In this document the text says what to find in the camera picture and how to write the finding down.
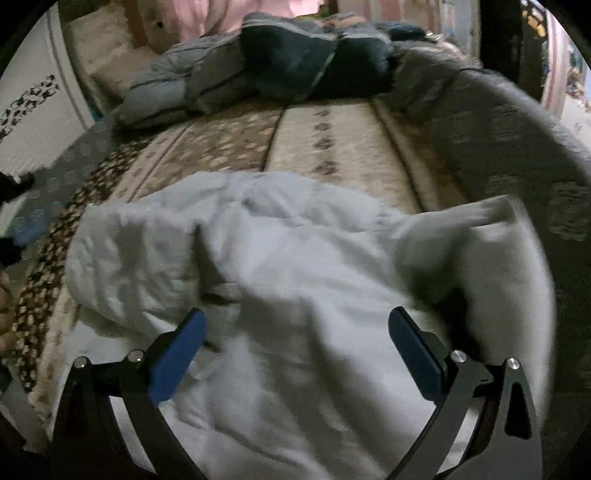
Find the person's left hand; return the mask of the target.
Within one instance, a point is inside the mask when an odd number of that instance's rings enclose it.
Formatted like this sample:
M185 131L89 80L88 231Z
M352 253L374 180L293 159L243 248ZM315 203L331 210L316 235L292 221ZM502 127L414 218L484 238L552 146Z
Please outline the person's left hand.
M16 344L16 334L13 330L13 295L10 290L10 278L5 271L1 272L1 291L0 291L0 354L7 356L14 350Z

